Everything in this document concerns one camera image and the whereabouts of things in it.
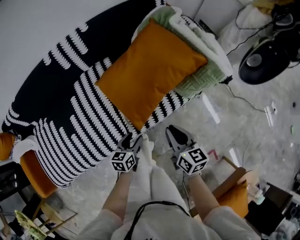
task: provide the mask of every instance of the pink object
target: pink object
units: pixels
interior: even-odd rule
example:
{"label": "pink object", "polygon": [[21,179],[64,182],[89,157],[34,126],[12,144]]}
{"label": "pink object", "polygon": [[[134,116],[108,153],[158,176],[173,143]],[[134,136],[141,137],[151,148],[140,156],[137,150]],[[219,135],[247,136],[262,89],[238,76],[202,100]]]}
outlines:
{"label": "pink object", "polygon": [[216,160],[219,160],[219,158],[218,158],[218,156],[217,156],[217,153],[216,153],[216,150],[215,150],[215,149],[210,150],[207,154],[210,155],[210,154],[212,154],[212,153],[214,154],[215,159],[216,159]]}

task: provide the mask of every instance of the orange cushion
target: orange cushion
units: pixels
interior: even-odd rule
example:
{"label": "orange cushion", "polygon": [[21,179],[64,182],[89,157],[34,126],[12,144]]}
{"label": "orange cushion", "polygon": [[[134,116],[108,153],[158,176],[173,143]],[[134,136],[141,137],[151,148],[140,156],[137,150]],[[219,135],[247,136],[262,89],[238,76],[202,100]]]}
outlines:
{"label": "orange cushion", "polygon": [[0,161],[9,159],[15,136],[11,133],[0,133]]}
{"label": "orange cushion", "polygon": [[151,20],[96,85],[140,130],[163,97],[206,63],[203,55]]}
{"label": "orange cushion", "polygon": [[34,151],[24,153],[20,164],[32,187],[42,198],[47,198],[56,190],[56,186],[47,177]]}
{"label": "orange cushion", "polygon": [[248,214],[247,182],[234,186],[217,199],[221,206],[228,206],[241,218]]}

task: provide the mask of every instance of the orange pillow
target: orange pillow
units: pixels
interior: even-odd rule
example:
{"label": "orange pillow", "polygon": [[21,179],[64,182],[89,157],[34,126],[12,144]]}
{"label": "orange pillow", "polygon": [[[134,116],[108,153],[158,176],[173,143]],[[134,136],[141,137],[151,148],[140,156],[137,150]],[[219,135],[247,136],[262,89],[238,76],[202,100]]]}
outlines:
{"label": "orange pillow", "polygon": [[163,97],[206,63],[203,55],[151,20],[96,85],[140,130]]}
{"label": "orange pillow", "polygon": [[11,133],[0,133],[0,161],[7,160],[13,149],[15,136]]}
{"label": "orange pillow", "polygon": [[247,182],[234,186],[227,193],[220,196],[217,201],[221,206],[228,206],[233,211],[244,218],[248,214],[248,192]]}

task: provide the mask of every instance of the black cable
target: black cable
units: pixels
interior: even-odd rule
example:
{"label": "black cable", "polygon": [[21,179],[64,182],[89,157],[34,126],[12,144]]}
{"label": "black cable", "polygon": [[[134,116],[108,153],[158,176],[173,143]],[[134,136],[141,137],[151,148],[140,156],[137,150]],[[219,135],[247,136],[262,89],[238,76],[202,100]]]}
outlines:
{"label": "black cable", "polygon": [[228,54],[231,54],[233,51],[237,50],[239,46],[241,46],[242,44],[244,44],[245,42],[247,42],[251,37],[254,37],[257,33],[259,33],[261,30],[264,30],[265,28],[267,28],[270,24],[274,23],[274,21],[264,25],[262,28],[260,28],[258,31],[256,31],[254,34],[252,34],[251,36],[247,37],[246,40],[244,42],[239,43],[234,49],[232,49]]}
{"label": "black cable", "polygon": [[183,188],[184,188],[184,192],[185,192],[185,194],[186,194],[186,197],[187,197],[188,211],[189,211],[189,214],[192,215],[191,207],[190,207],[190,205],[189,205],[188,192],[187,192],[186,184],[185,184],[185,182],[184,182],[184,177],[185,177],[185,173],[183,173],[183,175],[182,175],[182,185],[183,185]]}
{"label": "black cable", "polygon": [[71,230],[69,230],[69,229],[67,229],[67,228],[65,228],[65,227],[63,227],[63,226],[62,226],[62,228],[64,228],[64,229],[68,230],[69,232],[71,232],[72,234],[74,234],[74,235],[76,235],[76,236],[77,236],[77,234],[76,234],[75,232],[72,232]]}
{"label": "black cable", "polygon": [[236,96],[236,95],[233,93],[233,91],[231,90],[231,87],[230,87],[229,85],[225,84],[225,86],[227,86],[227,87],[229,88],[229,91],[231,92],[231,94],[232,94],[235,98],[239,98],[239,99],[244,100],[246,103],[248,103],[248,104],[249,104],[254,110],[256,110],[256,111],[260,111],[260,112],[262,112],[262,113],[266,113],[264,110],[261,110],[261,109],[258,109],[258,108],[256,108],[256,107],[254,107],[254,106],[253,106],[248,100],[246,100],[245,98]]}
{"label": "black cable", "polygon": [[118,176],[117,176],[116,183],[118,182],[118,180],[119,180],[119,177],[120,177],[120,173],[118,172]]}
{"label": "black cable", "polygon": [[187,216],[190,217],[190,215],[183,209],[183,207],[181,207],[180,205],[175,204],[175,203],[173,203],[173,202],[168,202],[168,201],[154,201],[154,202],[148,202],[148,203],[145,203],[145,204],[143,204],[143,205],[138,209],[138,211],[136,212],[135,218],[134,218],[134,220],[133,220],[133,222],[132,222],[132,225],[131,225],[129,231],[127,232],[127,234],[126,234],[124,240],[130,240],[130,239],[131,239],[132,234],[133,234],[133,230],[134,230],[134,228],[135,228],[135,225],[136,225],[136,223],[138,222],[138,220],[140,219],[142,213],[144,212],[145,207],[147,207],[148,205],[153,205],[153,204],[162,204],[162,205],[167,205],[167,206],[177,206],[177,207],[179,207],[179,208],[180,208]]}
{"label": "black cable", "polygon": [[295,66],[298,66],[300,64],[300,62],[298,62],[296,65],[291,66],[291,67],[287,67],[287,68],[294,68]]}
{"label": "black cable", "polygon": [[249,146],[250,142],[251,142],[251,141],[249,141],[249,142],[248,142],[248,144],[247,144],[247,146],[246,146],[246,148],[245,148],[245,150],[244,150],[244,153],[243,153],[243,158],[242,158],[242,167],[244,167],[244,156],[245,156],[245,152],[247,151],[247,148],[248,148],[248,146]]}

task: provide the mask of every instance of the floor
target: floor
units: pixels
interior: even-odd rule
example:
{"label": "floor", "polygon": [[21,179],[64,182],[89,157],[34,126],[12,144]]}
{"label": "floor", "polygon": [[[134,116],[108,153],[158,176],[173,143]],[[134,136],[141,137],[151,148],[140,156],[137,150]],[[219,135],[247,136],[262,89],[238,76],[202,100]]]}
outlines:
{"label": "floor", "polygon": [[[247,170],[257,170],[262,179],[288,190],[300,168],[297,128],[296,135],[291,135],[291,125],[296,126],[295,122],[300,122],[297,108],[292,108],[292,102],[297,102],[297,92],[300,91],[299,78],[300,67],[296,67],[262,85],[247,85],[238,76],[234,76],[230,82],[234,94],[243,96],[257,109],[271,108],[274,102],[276,111],[270,110],[274,112],[272,123],[268,121],[266,113],[254,110],[242,99],[234,98],[227,86],[219,84],[207,89],[205,94],[217,112],[220,123],[216,124],[202,96],[194,98],[148,132],[149,138],[155,142],[153,158],[180,188],[180,172],[174,170],[169,159],[172,152],[164,134],[165,127],[174,124],[190,131],[207,151],[215,149],[219,157],[226,155],[232,159],[229,150],[233,149],[237,164]],[[213,189],[232,171],[226,162],[217,161],[211,155],[203,177]],[[79,233],[95,218],[116,178],[110,162],[105,160],[76,179],[69,188],[58,190],[56,194],[65,206],[79,213],[66,228]],[[61,234],[70,239],[74,237],[66,229],[62,229]]]}

